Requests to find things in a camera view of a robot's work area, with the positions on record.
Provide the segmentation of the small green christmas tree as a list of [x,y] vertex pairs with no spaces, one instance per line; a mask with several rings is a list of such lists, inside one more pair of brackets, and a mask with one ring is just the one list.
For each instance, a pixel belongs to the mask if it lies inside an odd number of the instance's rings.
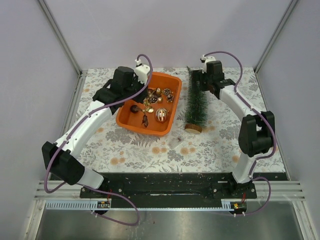
[[208,119],[208,99],[200,88],[199,71],[187,67],[188,89],[184,114],[184,129],[192,134],[201,134]]

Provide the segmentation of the orange plastic bin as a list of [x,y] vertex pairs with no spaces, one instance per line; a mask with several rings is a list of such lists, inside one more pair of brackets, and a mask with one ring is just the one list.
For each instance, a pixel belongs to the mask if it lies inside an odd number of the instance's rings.
[[[182,81],[176,76],[161,72],[153,72],[148,88],[153,90],[157,88],[160,88],[161,90],[166,88],[170,89],[171,94],[173,95],[172,102],[168,102],[167,98],[163,96],[162,102],[152,104],[151,106],[154,109],[154,112],[146,114],[148,126],[145,127],[142,123],[144,114],[142,112],[132,113],[130,111],[132,105],[137,105],[141,109],[144,108],[144,105],[142,103],[136,103],[133,100],[128,100],[124,103],[124,106],[118,110],[116,123],[119,127],[134,133],[163,137],[171,130],[177,111]],[[168,117],[164,122],[158,121],[156,117],[156,111],[160,108],[168,110]]]

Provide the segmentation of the clear plastic light piece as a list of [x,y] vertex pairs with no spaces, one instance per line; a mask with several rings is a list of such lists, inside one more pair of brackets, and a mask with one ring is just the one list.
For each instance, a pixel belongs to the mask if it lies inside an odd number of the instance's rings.
[[171,149],[175,149],[181,142],[183,141],[182,137],[175,137],[173,139],[170,140],[170,142],[168,143],[168,146]]

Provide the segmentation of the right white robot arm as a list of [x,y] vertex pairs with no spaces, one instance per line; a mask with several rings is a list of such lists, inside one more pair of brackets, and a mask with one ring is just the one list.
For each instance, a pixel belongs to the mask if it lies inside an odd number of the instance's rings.
[[241,121],[238,145],[241,154],[232,178],[222,186],[222,195],[240,198],[253,188],[257,162],[276,145],[275,116],[271,111],[259,111],[241,96],[236,83],[225,78],[222,63],[214,57],[203,57],[201,70],[192,70],[191,79],[201,91],[209,91],[224,102]]

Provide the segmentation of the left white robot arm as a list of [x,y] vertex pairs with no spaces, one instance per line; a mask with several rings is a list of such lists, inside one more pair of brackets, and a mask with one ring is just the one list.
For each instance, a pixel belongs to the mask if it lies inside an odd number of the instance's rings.
[[98,172],[78,161],[86,143],[106,120],[128,100],[142,103],[148,94],[153,69],[146,64],[135,68],[119,66],[113,77],[93,96],[83,115],[54,143],[45,142],[42,155],[47,174],[53,174],[69,185],[91,188],[98,198],[107,195],[109,186]]

